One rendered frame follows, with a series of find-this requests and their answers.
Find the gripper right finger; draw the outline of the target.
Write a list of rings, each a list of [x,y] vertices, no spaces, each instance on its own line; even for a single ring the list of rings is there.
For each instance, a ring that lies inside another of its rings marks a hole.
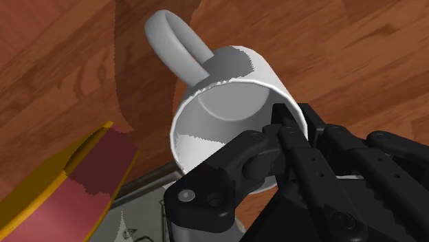
[[[358,171],[399,215],[429,222],[429,146],[387,131],[363,140],[343,126],[325,123],[309,104],[299,107],[310,144],[322,151],[334,173]]]

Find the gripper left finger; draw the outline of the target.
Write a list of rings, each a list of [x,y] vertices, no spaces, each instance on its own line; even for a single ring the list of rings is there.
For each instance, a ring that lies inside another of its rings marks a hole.
[[[304,136],[284,104],[262,131],[244,131],[164,195],[170,242],[364,242],[364,222],[319,143],[324,122],[302,106]],[[237,206],[266,177],[278,191],[245,233]]]

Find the white mug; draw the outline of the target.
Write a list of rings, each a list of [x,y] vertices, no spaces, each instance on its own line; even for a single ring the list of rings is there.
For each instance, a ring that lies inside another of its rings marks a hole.
[[[170,128],[170,149],[183,174],[245,130],[270,123],[284,103],[303,134],[301,108],[269,63],[256,51],[229,45],[211,50],[180,17],[158,10],[145,23],[154,52],[187,85]]]

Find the grey flat rectangular object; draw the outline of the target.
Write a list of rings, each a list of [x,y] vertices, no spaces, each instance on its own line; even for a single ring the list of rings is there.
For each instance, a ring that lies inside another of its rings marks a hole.
[[[89,242],[239,242],[246,232],[239,219],[222,233],[184,229],[166,220],[164,193],[192,168],[171,162],[123,185]]]

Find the red box with yellow edges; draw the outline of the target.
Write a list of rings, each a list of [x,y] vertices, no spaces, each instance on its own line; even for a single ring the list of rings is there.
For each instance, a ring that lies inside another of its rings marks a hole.
[[[0,242],[88,242],[138,154],[106,122],[46,159],[0,201]]]

